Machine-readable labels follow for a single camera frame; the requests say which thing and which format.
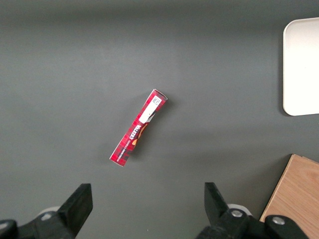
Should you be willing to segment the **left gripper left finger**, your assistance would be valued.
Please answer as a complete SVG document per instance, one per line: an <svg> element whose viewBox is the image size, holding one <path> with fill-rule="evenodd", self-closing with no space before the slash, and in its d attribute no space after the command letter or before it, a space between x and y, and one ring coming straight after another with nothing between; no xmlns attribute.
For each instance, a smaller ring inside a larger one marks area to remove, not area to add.
<svg viewBox="0 0 319 239"><path fill-rule="evenodd" d="M60 206L43 210L19 226L13 219L0 221L2 239L74 239L93 209L91 184L81 184Z"/></svg>

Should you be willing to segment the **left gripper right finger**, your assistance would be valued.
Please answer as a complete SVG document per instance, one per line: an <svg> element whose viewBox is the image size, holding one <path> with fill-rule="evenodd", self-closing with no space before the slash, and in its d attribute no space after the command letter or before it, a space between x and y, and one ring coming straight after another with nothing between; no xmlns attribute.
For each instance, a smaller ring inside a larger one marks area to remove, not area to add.
<svg viewBox="0 0 319 239"><path fill-rule="evenodd" d="M213 182L204 184L204 207L210 225L198 239L307 239L308 236L292 219L269 215L264 222L246 210L228 206Z"/></svg>

